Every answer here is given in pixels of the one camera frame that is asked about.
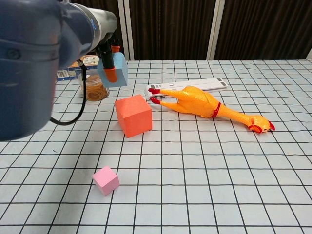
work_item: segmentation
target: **small box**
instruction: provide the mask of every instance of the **small box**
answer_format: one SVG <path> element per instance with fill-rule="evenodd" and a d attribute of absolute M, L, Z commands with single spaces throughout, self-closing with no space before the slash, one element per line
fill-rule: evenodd
<path fill-rule="evenodd" d="M 93 175 L 97 187 L 106 196 L 116 189 L 119 185 L 119 179 L 116 173 L 109 167 L 104 167 Z"/>
<path fill-rule="evenodd" d="M 100 59 L 98 62 L 97 72 L 102 79 L 102 83 L 105 87 L 122 87 L 128 85 L 128 67 L 125 56 L 123 53 L 113 53 L 113 60 L 115 66 L 115 73 L 117 76 L 116 82 L 110 82 L 107 79 L 106 73 L 104 72 L 103 63 Z"/>
<path fill-rule="evenodd" d="M 81 58 L 87 70 L 97 69 L 99 58 L 96 55 L 84 55 Z M 81 68 L 77 62 L 74 62 L 70 67 L 57 71 L 57 81 L 78 79 L 81 73 Z"/>
<path fill-rule="evenodd" d="M 152 108 L 141 94 L 115 101 L 118 122 L 126 137 L 152 129 Z"/>

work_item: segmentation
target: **glass jar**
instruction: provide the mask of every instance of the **glass jar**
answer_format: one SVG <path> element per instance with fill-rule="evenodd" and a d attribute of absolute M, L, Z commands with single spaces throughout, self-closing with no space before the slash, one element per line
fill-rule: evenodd
<path fill-rule="evenodd" d="M 83 90 L 82 74 L 79 74 L 78 79 Z M 88 101 L 100 101 L 109 95 L 109 89 L 103 85 L 96 69 L 87 70 L 86 91 Z"/>

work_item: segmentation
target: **grid tablecloth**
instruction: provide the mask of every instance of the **grid tablecloth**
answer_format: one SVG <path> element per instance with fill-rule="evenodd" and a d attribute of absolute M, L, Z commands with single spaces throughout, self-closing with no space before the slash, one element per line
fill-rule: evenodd
<path fill-rule="evenodd" d="M 0 142 L 1 234 L 312 233 L 312 61 L 129 61 L 129 85 L 88 102 L 74 125 Z M 213 95 L 262 114 L 275 132 L 154 105 L 153 130 L 125 138 L 114 102 L 147 84 L 221 77 Z M 53 116 L 73 119 L 77 80 L 56 85 Z M 121 185 L 104 197 L 92 174 Z"/>

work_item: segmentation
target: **black cable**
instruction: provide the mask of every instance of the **black cable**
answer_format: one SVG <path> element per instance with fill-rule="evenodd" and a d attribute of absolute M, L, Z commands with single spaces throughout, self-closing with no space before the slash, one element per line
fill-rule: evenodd
<path fill-rule="evenodd" d="M 82 83 L 83 83 L 83 101 L 82 101 L 82 106 L 81 106 L 80 112 L 77 115 L 77 117 L 74 118 L 73 120 L 69 121 L 69 122 L 61 122 L 61 121 L 56 120 L 53 117 L 51 117 L 50 121 L 55 123 L 55 124 L 57 124 L 57 125 L 67 126 L 67 125 L 75 123 L 81 117 L 81 115 L 82 115 L 82 113 L 84 111 L 84 107 L 86 105 L 86 100 L 87 100 L 87 91 L 86 91 L 87 68 L 86 68 L 86 66 L 83 64 L 83 62 L 80 59 L 77 60 L 77 63 L 79 65 L 79 67 L 81 68 L 81 76 L 82 76 Z"/>

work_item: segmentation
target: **orange cube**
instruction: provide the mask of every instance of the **orange cube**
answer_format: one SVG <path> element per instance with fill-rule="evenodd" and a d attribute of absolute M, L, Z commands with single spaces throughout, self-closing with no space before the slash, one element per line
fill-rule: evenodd
<path fill-rule="evenodd" d="M 141 94 L 115 101 L 118 122 L 126 137 L 152 129 L 152 108 Z"/>

